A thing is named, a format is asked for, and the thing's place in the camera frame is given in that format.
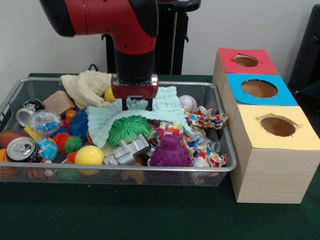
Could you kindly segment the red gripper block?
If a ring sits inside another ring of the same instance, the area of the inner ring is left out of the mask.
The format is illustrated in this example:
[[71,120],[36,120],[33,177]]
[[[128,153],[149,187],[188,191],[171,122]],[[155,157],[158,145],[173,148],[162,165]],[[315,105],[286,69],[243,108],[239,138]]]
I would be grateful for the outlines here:
[[153,110],[153,99],[156,97],[159,83],[151,85],[120,85],[118,82],[111,84],[112,94],[116,99],[121,99],[122,110],[127,111],[127,98],[142,98],[147,101],[147,111]]

